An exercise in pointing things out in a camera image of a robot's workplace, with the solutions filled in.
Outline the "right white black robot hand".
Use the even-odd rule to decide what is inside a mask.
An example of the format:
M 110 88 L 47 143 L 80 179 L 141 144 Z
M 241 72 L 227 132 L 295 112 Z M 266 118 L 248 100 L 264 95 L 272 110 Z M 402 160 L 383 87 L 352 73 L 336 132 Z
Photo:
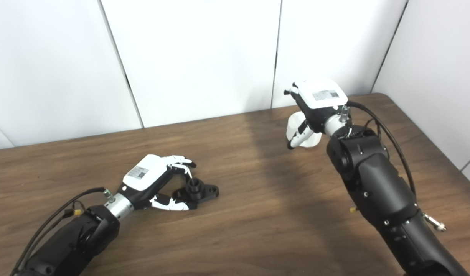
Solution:
M 287 148 L 290 150 L 301 146 L 316 133 L 332 136 L 352 124 L 347 95 L 331 79 L 293 82 L 283 93 L 294 99 L 304 116 L 289 138 Z

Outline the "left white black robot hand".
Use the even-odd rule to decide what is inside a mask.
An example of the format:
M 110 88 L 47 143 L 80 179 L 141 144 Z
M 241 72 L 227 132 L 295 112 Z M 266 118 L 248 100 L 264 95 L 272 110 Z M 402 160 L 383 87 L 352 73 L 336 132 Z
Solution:
M 117 193 L 128 200 L 131 209 L 143 210 L 149 207 L 167 211 L 189 211 L 196 209 L 191 203 L 177 201 L 173 196 L 160 194 L 160 190 L 175 175 L 191 180 L 190 168 L 196 164 L 184 156 L 146 155 L 122 180 Z

